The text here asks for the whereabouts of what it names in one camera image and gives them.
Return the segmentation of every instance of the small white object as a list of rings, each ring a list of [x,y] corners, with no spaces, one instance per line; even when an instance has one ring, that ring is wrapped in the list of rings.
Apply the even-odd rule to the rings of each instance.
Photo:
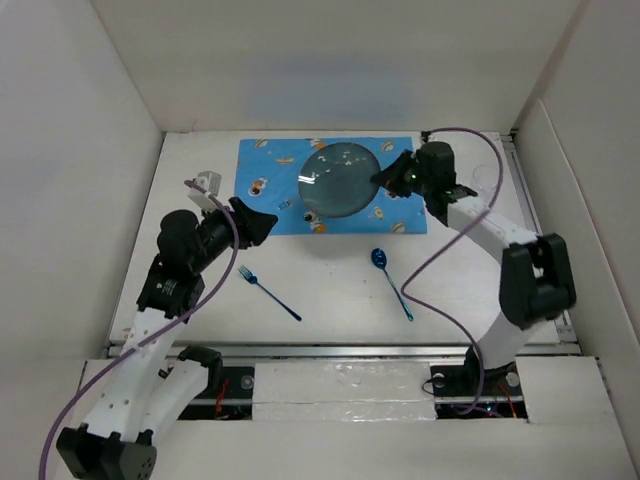
[[[507,373],[504,379],[507,381],[507,385],[512,388],[516,388],[518,385],[520,385],[520,377],[516,372]]]
[[[303,175],[298,176],[298,181],[301,183],[308,183],[309,185],[313,185],[316,181],[315,175],[312,174],[310,177],[305,177]]]
[[[216,209],[216,205],[211,201],[209,195],[213,195],[214,197],[218,195],[221,181],[222,176],[215,172],[210,170],[200,172],[196,177],[195,182],[199,187],[205,189],[207,193],[203,194],[195,188],[191,188],[188,195],[189,199],[198,205],[201,210],[205,212],[212,212]]]

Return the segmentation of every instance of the blue fork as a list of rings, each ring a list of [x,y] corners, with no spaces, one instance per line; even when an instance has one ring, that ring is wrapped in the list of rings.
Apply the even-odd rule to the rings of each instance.
[[[244,279],[249,282],[251,285],[257,285],[259,286],[262,291],[264,293],[266,293],[267,295],[269,295],[271,298],[273,298],[276,302],[278,302],[280,304],[280,306],[282,308],[284,308],[287,312],[289,312],[291,314],[291,316],[293,318],[295,318],[296,320],[298,320],[299,322],[302,321],[302,317],[300,315],[298,315],[296,312],[294,312],[293,310],[291,310],[289,307],[287,307],[284,303],[282,303],[280,300],[278,300],[276,298],[276,296],[271,293],[269,290],[267,290],[266,288],[264,288],[260,282],[258,282],[258,277],[256,277],[251,270],[249,270],[247,267],[245,267],[244,265],[242,265],[238,271],[240,272],[240,275],[242,275],[244,277]]]

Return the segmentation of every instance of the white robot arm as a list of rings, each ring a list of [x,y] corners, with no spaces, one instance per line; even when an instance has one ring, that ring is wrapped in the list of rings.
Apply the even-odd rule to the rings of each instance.
[[[199,181],[193,185],[202,187]],[[114,369],[80,427],[64,428],[58,437],[56,448],[75,478],[148,479],[158,440],[193,398],[220,383],[222,358],[204,347],[186,348],[166,375],[165,356],[188,318],[139,347],[193,309],[204,290],[200,273],[233,244],[233,229],[223,212],[204,198],[194,200],[208,210],[201,222],[193,212],[177,210],[160,224],[159,253],[138,298],[139,311],[122,354],[138,351]],[[229,203],[239,248],[260,245],[278,218],[255,212],[238,198]]]
[[[467,351],[465,365],[456,374],[458,385],[447,395],[473,396],[480,376],[478,356],[490,391],[491,382],[504,378],[518,351],[544,322],[575,304],[576,292],[564,240],[528,231],[490,211],[476,192],[456,183],[451,146],[425,137],[420,149],[403,152],[371,180],[396,196],[422,196],[431,215],[464,232],[501,265],[501,312],[476,342],[479,352],[473,346]]]

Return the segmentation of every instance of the blue spoon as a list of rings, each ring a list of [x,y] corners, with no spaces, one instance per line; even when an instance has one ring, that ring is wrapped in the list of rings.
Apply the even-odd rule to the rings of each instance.
[[[409,319],[409,321],[413,322],[413,313],[411,313],[411,310],[409,310],[409,306],[404,302],[404,300],[400,296],[400,292],[398,292],[398,289],[393,283],[393,280],[391,280],[391,277],[387,273],[387,256],[384,254],[384,250],[382,250],[381,248],[373,249],[373,251],[371,252],[371,261],[387,276],[387,280],[389,280],[391,288],[393,288],[396,297],[398,297],[398,300],[400,300],[400,303],[402,304],[402,308],[404,308],[404,313],[407,314],[407,318]]]

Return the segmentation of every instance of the cable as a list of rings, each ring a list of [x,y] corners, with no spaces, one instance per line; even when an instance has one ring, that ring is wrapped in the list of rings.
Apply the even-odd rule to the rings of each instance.
[[[473,411],[474,411],[474,412],[483,412],[483,413],[486,413],[486,414],[487,414],[487,415],[489,415],[490,417],[504,418],[504,416],[503,416],[503,415],[500,415],[498,412],[494,412],[493,410],[489,410],[488,408],[473,407]]]
[[[518,418],[518,415],[516,414],[516,408],[513,406],[513,402],[511,401],[511,395],[509,395],[509,391],[506,388],[504,388],[504,385],[502,385],[501,383],[498,383],[498,388],[502,390],[502,393],[504,393],[505,397],[507,397],[507,400],[509,401],[509,408],[511,408],[511,415],[513,415],[513,418]]]
[[[227,378],[222,384],[222,390],[220,390],[220,393],[216,397],[216,410],[215,410],[215,413],[213,414],[214,420],[216,420],[218,418],[218,415],[220,415],[220,412],[222,412],[222,401],[224,400],[224,396],[227,393],[228,386],[229,386],[229,379]]]
[[[433,393],[433,392],[430,392],[429,390],[427,390],[426,388],[424,388],[424,387],[426,387],[426,386],[427,386],[427,383],[432,383],[432,382],[433,382],[433,379],[432,379],[432,378],[428,378],[427,380],[425,380],[425,382],[422,384],[422,391],[423,391],[424,393],[426,393],[426,394],[428,394],[428,395],[431,395],[431,396],[433,397],[433,396],[434,396],[434,393]]]
[[[195,182],[191,180],[187,180],[184,183],[188,187],[195,188],[200,193],[203,193],[205,195],[207,194],[207,191],[205,189],[203,189],[202,187],[200,187],[199,185],[197,185]],[[62,425],[62,422],[64,421],[65,417],[69,414],[69,412],[73,409],[73,407],[78,403],[78,401],[91,389],[91,387],[93,387],[96,383],[98,383],[107,373],[111,372],[118,365],[122,364],[125,360],[127,360],[132,355],[134,355],[139,348],[142,348],[150,344],[157,338],[167,333],[172,328],[175,328],[176,326],[184,322],[186,319],[188,319],[191,315],[196,313],[198,310],[200,310],[209,300],[211,300],[211,298],[216,293],[218,293],[218,291],[222,287],[222,284],[229,277],[229,274],[233,270],[234,264],[236,262],[236,257],[238,256],[238,250],[240,249],[240,235],[238,233],[238,228],[236,227],[236,224],[234,223],[233,218],[231,217],[231,214],[227,211],[224,205],[222,205],[222,203],[220,203],[220,201],[213,195],[208,195],[208,197],[213,201],[216,207],[224,214],[225,218],[229,222],[229,225],[231,225],[231,231],[233,233],[233,252],[231,253],[231,258],[229,259],[229,264],[227,265],[227,269],[224,271],[224,273],[220,277],[220,280],[218,280],[218,283],[216,283],[216,285],[202,299],[202,301],[200,301],[200,303],[198,303],[195,307],[193,307],[188,312],[184,313],[183,315],[180,315],[180,317],[178,317],[177,319],[172,320],[170,323],[162,327],[157,332],[149,335],[147,338],[145,338],[140,343],[138,343],[137,347],[130,348],[126,352],[123,352],[118,358],[114,359],[109,365],[107,365],[105,368],[100,370],[100,372],[98,372],[91,380],[89,380],[80,390],[78,390],[78,392],[71,398],[71,400],[69,400],[69,403],[67,403],[62,408],[62,411],[58,414],[58,416],[54,420],[53,425],[51,426],[51,429],[47,434],[47,438],[45,439],[44,446],[42,447],[42,453],[40,454],[40,464],[38,467],[38,480],[46,480],[47,459],[49,458],[49,452],[51,451],[51,447],[53,446],[53,441],[54,441],[56,432],[60,428],[60,425]]]
[[[453,245],[455,245],[458,241],[460,241],[460,239],[462,237],[464,237],[473,228],[475,228],[477,225],[479,225],[482,222],[482,220],[489,214],[490,209],[493,208],[493,206],[495,205],[496,200],[498,199],[498,194],[500,193],[500,189],[502,188],[502,182],[503,182],[503,179],[504,179],[504,165],[502,163],[502,157],[500,156],[500,151],[493,144],[491,139],[489,137],[487,137],[484,133],[478,132],[477,130],[473,130],[471,128],[465,128],[465,127],[446,127],[446,128],[436,128],[435,130],[431,130],[431,131],[427,132],[427,138],[431,134],[438,133],[438,132],[463,132],[463,133],[470,133],[472,135],[476,135],[477,137],[480,137],[481,139],[483,139],[485,142],[487,142],[489,144],[489,146],[491,147],[493,152],[496,154],[496,157],[498,159],[498,183],[496,185],[496,191],[493,193],[493,196],[491,197],[491,200],[489,201],[489,209],[484,211],[484,212],[482,212],[480,215],[478,215],[478,217],[476,217],[471,223],[469,223],[469,225],[464,227],[458,234],[456,234],[453,237],[453,239],[451,239],[440,250],[438,250],[431,257],[429,257],[420,267],[418,267],[418,269],[415,272],[413,272],[411,274],[411,276],[404,282],[404,284],[402,285],[402,288],[400,289],[400,292],[402,292],[402,295],[404,295],[404,297],[407,300],[410,300],[410,301],[412,301],[414,303],[417,303],[418,305],[422,305],[423,307],[428,308],[429,310],[431,310],[431,311],[443,316],[444,318],[449,320],[451,323],[453,323],[456,327],[458,327],[462,331],[462,333],[464,333],[465,336],[471,342],[471,346],[475,350],[476,355],[478,357],[478,367],[479,367],[479,370],[480,370],[480,376],[478,377],[478,388],[476,390],[475,396],[473,397],[473,401],[471,402],[471,404],[465,410],[460,412],[460,415],[467,415],[467,414],[471,413],[474,410],[474,408],[476,408],[478,406],[478,402],[480,401],[480,397],[482,396],[482,390],[484,389],[484,380],[485,380],[485,378],[484,378],[484,361],[483,361],[483,358],[482,358],[482,352],[480,351],[480,348],[478,346],[478,342],[476,342],[476,340],[473,338],[473,336],[471,335],[469,330],[467,330],[467,328],[464,325],[462,325],[458,320],[453,318],[447,312],[445,312],[443,310],[440,310],[439,308],[434,307],[433,305],[430,305],[427,302],[424,302],[424,301],[422,301],[422,300],[420,300],[420,299],[418,299],[416,297],[412,297],[411,295],[409,295],[406,292],[406,290],[407,290],[407,287],[411,284],[411,282],[413,282],[416,279],[416,277],[418,275],[420,275],[424,271],[425,268],[427,268],[429,265],[431,265],[443,253],[445,253]]]

